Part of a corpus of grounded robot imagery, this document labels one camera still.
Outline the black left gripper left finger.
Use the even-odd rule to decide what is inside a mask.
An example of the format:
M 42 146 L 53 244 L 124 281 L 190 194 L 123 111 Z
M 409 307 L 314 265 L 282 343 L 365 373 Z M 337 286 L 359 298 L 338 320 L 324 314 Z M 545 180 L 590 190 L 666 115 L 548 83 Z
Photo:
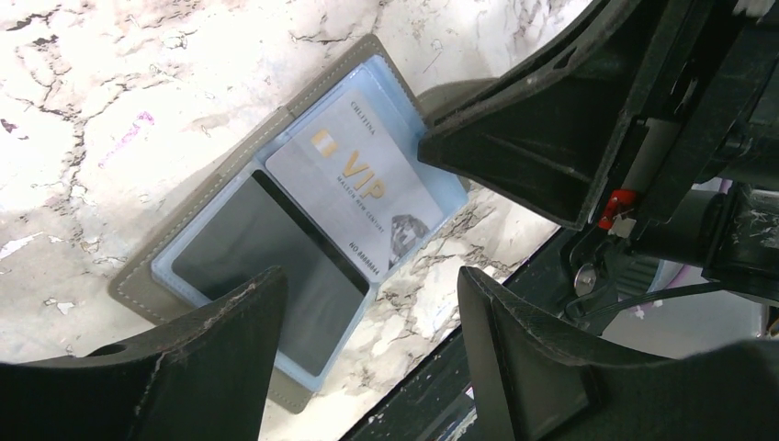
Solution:
M 82 357 L 1 366 L 4 440 L 255 440 L 288 298 L 274 266 Z

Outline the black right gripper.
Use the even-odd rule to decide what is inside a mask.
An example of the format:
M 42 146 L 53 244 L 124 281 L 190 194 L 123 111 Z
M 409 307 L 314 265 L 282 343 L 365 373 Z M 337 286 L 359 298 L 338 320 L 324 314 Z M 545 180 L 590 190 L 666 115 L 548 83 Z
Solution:
M 579 230 L 604 191 L 662 58 L 670 1 L 593 1 L 496 81 L 435 120 L 418 157 Z M 778 5 L 710 15 L 673 89 L 675 120 L 643 147 L 598 220 L 604 244 L 564 309 L 580 326 L 657 300 L 728 291 L 778 304 Z M 702 281 L 622 294 L 644 258 Z

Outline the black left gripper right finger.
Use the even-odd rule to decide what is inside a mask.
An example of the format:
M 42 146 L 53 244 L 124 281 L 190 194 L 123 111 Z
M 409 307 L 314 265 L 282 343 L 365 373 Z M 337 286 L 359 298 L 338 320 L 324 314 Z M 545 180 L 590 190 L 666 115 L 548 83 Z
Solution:
M 464 266 L 457 296 L 485 440 L 775 440 L 778 345 L 669 359 L 588 334 Z

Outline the grey metal card holder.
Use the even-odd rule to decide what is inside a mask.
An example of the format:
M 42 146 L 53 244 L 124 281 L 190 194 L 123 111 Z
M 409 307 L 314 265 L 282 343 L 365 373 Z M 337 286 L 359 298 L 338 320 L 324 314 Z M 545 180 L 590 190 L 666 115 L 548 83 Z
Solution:
M 253 129 L 226 156 L 213 173 L 189 195 L 165 221 L 162 229 L 118 273 L 110 283 L 110 294 L 151 322 L 162 324 L 208 305 L 199 294 L 172 272 L 173 259 L 205 225 L 207 215 L 220 208 L 254 171 L 266 173 L 283 195 L 305 215 L 325 238 L 350 261 L 289 193 L 272 177 L 265 162 L 276 150 L 298 132 L 306 119 L 322 113 L 348 90 L 359 91 L 367 100 L 390 136 L 398 144 L 412 168 L 445 213 L 444 219 L 425 237 L 416 237 L 414 247 L 380 282 L 367 280 L 368 291 L 350 323 L 345 336 L 319 376 L 311 376 L 283 355 L 279 346 L 268 396 L 292 413 L 300 413 L 311 397 L 322 388 L 335 359 L 378 295 L 378 289 L 467 203 L 468 193 L 460 177 L 423 164 L 418 145 L 435 111 L 473 91 L 473 81 L 451 83 L 413 95 L 399 70 L 379 39 L 366 35 L 338 58 L 330 67 L 306 85 L 286 105 L 279 107 L 264 123 Z

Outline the black card in holder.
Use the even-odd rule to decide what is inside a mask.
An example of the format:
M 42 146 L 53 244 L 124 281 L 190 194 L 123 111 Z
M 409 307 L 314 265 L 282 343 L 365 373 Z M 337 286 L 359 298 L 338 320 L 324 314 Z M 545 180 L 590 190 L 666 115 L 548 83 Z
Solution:
M 367 280 L 260 170 L 206 219 L 172 272 L 216 300 L 280 266 L 288 305 L 279 350 L 307 374 L 321 375 L 363 303 Z

